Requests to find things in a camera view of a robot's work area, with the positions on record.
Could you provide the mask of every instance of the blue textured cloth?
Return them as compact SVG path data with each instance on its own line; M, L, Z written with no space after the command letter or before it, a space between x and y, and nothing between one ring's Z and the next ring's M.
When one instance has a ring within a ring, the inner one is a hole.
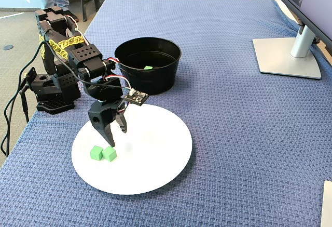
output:
M319 226L332 180L332 68L322 80L259 72L253 38L295 36L273 0L106 0L86 37L103 53L132 38L182 50L174 87L147 101L178 115L193 151L172 182L119 196L86 184L73 140L94 101L37 112L0 170L0 224L25 226Z

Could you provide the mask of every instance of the shoe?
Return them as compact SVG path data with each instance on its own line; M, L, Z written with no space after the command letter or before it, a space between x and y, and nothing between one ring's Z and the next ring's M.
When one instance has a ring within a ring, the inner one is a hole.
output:
M70 10L64 10L63 14L71 16L76 22L78 22L78 17L72 14Z

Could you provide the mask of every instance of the floor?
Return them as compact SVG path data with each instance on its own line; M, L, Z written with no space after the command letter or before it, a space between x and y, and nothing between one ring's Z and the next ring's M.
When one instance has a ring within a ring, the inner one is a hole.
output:
M79 17L80 22L78 25L84 32L95 16L94 4L90 3L87 6L88 21L82 22L80 0L70 0L70 2L70 10ZM0 11L0 17L12 15L15 13L17 12ZM0 38L0 47L9 44L14 46L14 48L11 50L2 50L2 48L0 48L0 84L2 84L0 109L3 109L16 91L19 71L28 61L30 61L38 46L38 30L33 12L24 12L24 14L18 16L0 19L0 32L2 35ZM326 50L324 49L324 44L321 44L320 46L326 53L326 56L328 56ZM39 55L32 66L36 68L38 73L45 72L42 60ZM29 117L31 117L35 111L37 103L35 96L31 91L27 91L26 97L29 104ZM22 112L20 98L18 97L11 120L10 149L12 149L14 144L17 142L25 126L25 117ZM1 138L5 135L6 130L7 125L5 119L3 116L1 116ZM32 144L34 142L38 142L38 139L31 140L31 142ZM2 165L4 160L5 157L1 153L0 165Z

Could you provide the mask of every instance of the black bowl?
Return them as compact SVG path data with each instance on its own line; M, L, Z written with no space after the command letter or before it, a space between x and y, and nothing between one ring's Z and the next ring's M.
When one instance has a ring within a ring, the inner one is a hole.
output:
M181 50L172 41L142 37L121 44L115 50L115 57L133 88L157 95L174 85Z

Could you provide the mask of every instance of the green block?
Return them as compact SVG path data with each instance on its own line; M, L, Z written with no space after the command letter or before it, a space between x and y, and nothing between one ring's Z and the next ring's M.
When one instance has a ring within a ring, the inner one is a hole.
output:
M100 161L101 158L103 157L102 151L103 151L103 148L95 145L90 151L90 157L92 159L95 159L96 161Z
M105 150L102 151L102 154L103 157L107 159L109 162L111 162L116 158L116 151L111 146L105 148Z

